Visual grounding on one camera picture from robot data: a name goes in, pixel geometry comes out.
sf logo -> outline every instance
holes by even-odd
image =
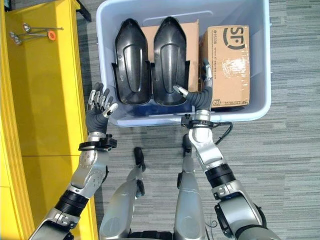
[[[228,34],[228,28],[223,30],[224,44],[233,50],[239,50],[245,48],[244,44],[244,28],[243,27],[231,27],[230,34]]]

humanoid robot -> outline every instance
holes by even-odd
[[[176,85],[174,89],[183,95],[195,108],[194,119],[190,115],[182,118],[181,124],[189,128],[183,137],[184,149],[182,172],[178,174],[179,189],[174,233],[143,231],[131,232],[130,224],[134,203],[145,194],[143,172],[146,169],[141,148],[134,149],[135,167],[113,194],[99,230],[101,240],[108,239],[162,239],[204,240],[206,225],[203,207],[195,177],[192,147],[212,189],[219,201],[214,209],[224,235],[237,240],[280,240],[267,228],[266,218],[240,181],[237,180],[226,160],[213,141],[212,128],[220,123],[210,122],[213,78],[208,61],[204,62],[205,79],[202,92],[188,92]],[[108,97],[109,89],[103,93],[103,84],[97,83],[91,91],[87,113],[87,142],[79,145],[79,165],[73,173],[66,191],[43,221],[30,236],[31,240],[72,240],[70,232],[80,220],[82,210],[108,175],[108,152],[117,146],[117,141],[107,133],[109,116],[118,108]]]

black shoe-shaped object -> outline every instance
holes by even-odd
[[[174,85],[188,89],[190,61],[186,61],[187,40],[174,17],[163,20],[154,37],[152,64],[153,98],[163,106],[177,106],[186,99],[174,90]]]
[[[142,105],[151,98],[151,69],[148,43],[138,23],[125,20],[115,39],[116,63],[112,63],[118,99]]]

cardboard box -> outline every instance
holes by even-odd
[[[212,108],[244,106],[250,97],[249,27],[208,27],[201,42],[213,77]]]
[[[188,90],[198,91],[199,66],[199,21],[180,24],[186,37],[186,60],[190,61]],[[148,42],[148,59],[155,62],[154,40],[159,26],[141,27]]]

gray carpet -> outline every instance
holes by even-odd
[[[16,0],[15,7],[45,0]],[[78,15],[78,36],[85,99],[100,81],[96,10],[101,0],[82,0],[92,22]],[[268,227],[283,240],[320,239],[320,1],[271,0],[272,105],[259,120],[236,122],[220,145],[235,176],[262,206]],[[110,171],[95,195],[98,225],[112,194],[134,165],[133,148],[143,148],[146,194],[136,201],[132,231],[173,231],[181,171],[180,126],[116,128]],[[222,130],[215,130],[219,136]],[[196,164],[205,220],[215,220],[216,201]],[[226,239],[219,227],[215,240]]]

